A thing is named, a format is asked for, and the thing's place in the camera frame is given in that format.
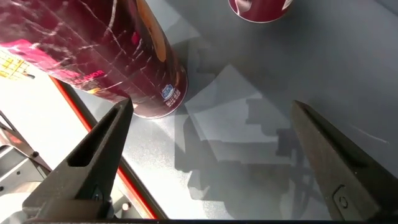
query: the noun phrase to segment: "sticker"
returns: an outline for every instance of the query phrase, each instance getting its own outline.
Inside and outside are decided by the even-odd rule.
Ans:
[[[7,50],[0,49],[0,77],[9,80],[20,80],[24,78],[35,78],[27,72],[29,64],[13,55]]]
[[[172,107],[177,99],[180,97],[181,92],[178,89],[175,89],[173,96],[166,102],[168,107]]]
[[[284,6],[282,7],[282,10],[285,10],[291,3],[293,0],[286,0]]]
[[[162,90],[162,97],[165,100],[168,100],[174,93],[174,88],[172,85],[168,84],[163,90]]]

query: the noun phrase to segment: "marble-patterned can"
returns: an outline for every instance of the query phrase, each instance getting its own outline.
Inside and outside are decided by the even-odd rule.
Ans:
[[[187,75],[145,0],[2,0],[0,47],[75,88],[159,118]]]
[[[229,6],[242,19],[255,22],[272,22],[282,17],[293,0],[229,0]]]

